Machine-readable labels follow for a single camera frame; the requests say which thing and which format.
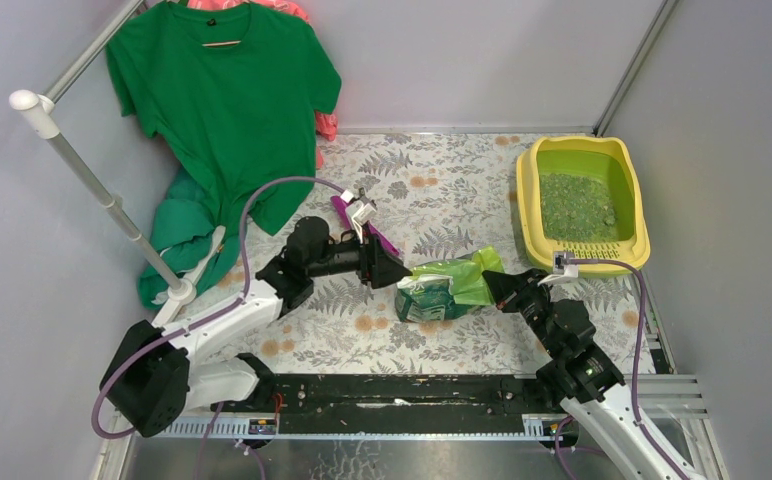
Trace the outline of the green cat litter bag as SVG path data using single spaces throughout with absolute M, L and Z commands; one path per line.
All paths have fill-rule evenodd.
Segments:
M 414 267 L 410 276 L 396 284 L 394 306 L 398 319 L 409 323 L 449 321 L 493 305 L 483 277 L 486 271 L 504 272 L 502 260 L 492 246 Z

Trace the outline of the magenta plastic scoop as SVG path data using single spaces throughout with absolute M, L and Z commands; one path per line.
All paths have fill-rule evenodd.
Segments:
M 338 196 L 331 196 L 330 202 L 346 229 L 361 233 L 363 228 L 367 227 L 369 232 L 380 240 L 381 245 L 389 253 L 397 257 L 402 256 L 400 250 L 371 224 L 371 220 L 377 214 L 376 204 L 373 200 L 370 200 L 365 194 L 353 197 L 349 192 L 344 192 Z

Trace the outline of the yellow green litter box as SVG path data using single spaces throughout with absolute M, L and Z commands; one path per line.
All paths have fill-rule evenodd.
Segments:
M 608 259 L 583 277 L 627 275 L 650 258 L 642 192 L 629 150 L 616 137 L 541 137 L 516 160 L 516 195 L 530 263 L 549 271 L 552 256 Z

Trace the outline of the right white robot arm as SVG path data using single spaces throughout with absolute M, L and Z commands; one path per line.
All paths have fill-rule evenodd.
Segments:
M 595 342 L 585 304 L 553 301 L 546 277 L 538 269 L 483 272 L 496 307 L 520 314 L 550 356 L 536 372 L 539 405 L 564 410 L 627 479 L 702 479 L 639 406 L 638 382 L 627 381 Z

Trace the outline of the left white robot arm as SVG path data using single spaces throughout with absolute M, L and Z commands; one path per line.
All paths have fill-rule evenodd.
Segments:
M 272 404 L 275 375 L 255 355 L 214 363 L 209 357 L 234 337 L 298 308 L 313 294 L 315 278 L 350 272 L 371 289 L 411 274 L 369 225 L 334 240 L 322 218 L 299 220 L 279 254 L 226 303 L 165 327 L 142 320 L 128 329 L 101 380 L 94 431 L 107 439 L 120 436 L 99 422 L 104 402 L 143 437 L 157 435 L 190 410 L 235 405 L 258 411 Z

